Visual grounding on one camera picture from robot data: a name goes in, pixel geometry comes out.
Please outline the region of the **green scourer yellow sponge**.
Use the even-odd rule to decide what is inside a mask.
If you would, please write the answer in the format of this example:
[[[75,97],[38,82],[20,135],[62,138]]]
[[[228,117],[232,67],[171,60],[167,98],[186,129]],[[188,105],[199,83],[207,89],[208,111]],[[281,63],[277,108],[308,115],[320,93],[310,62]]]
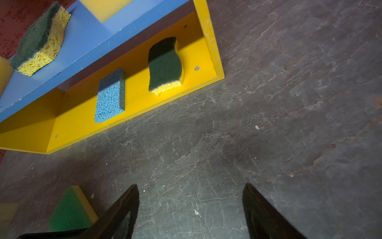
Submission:
[[[64,232],[91,227],[98,216],[81,188],[70,186],[61,197],[48,225],[51,232]]]

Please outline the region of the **plain yellow foam sponge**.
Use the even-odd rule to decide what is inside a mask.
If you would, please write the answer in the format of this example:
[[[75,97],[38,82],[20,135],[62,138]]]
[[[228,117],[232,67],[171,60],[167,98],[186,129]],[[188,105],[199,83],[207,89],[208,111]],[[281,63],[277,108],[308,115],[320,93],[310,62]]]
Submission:
[[[8,59],[0,57],[0,96],[4,93],[4,90],[9,83],[14,69],[11,66],[11,62]]]

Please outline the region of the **dark green wavy sponge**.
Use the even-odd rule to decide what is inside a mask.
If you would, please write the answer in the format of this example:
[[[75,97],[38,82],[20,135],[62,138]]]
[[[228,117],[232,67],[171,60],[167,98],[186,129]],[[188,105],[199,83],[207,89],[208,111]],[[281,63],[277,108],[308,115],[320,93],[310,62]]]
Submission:
[[[183,85],[184,69],[178,46],[178,40],[173,36],[162,39],[149,50],[149,91],[154,95]]]
[[[23,75],[32,76],[50,64],[61,49],[70,18],[71,14],[54,1],[26,31],[11,60],[11,67]]]

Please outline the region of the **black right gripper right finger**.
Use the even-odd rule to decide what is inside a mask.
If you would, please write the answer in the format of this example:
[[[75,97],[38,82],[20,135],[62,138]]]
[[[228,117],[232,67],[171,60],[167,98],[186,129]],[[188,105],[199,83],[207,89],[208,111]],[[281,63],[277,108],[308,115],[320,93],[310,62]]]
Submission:
[[[243,190],[243,208],[251,239],[304,239],[250,183]]]

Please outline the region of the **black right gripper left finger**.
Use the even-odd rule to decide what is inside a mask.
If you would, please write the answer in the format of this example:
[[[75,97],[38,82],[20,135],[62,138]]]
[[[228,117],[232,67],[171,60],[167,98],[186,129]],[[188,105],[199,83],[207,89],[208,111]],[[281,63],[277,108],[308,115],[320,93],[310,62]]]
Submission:
[[[139,190],[131,185],[89,228],[64,231],[29,233],[19,239],[130,239],[139,209]]]

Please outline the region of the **yellow foam sponge front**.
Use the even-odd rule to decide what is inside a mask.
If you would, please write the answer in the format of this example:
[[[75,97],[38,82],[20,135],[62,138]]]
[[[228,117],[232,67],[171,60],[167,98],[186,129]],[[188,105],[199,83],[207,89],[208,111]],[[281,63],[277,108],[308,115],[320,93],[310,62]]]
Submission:
[[[133,0],[80,0],[92,15],[100,22],[104,23]]]

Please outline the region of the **blue cellulose sponge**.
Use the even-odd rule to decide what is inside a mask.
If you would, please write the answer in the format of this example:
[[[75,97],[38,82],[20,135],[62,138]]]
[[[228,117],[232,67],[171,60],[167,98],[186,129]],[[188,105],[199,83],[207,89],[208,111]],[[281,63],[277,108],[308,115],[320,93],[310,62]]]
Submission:
[[[125,71],[115,70],[99,81],[95,122],[103,123],[125,111]]]

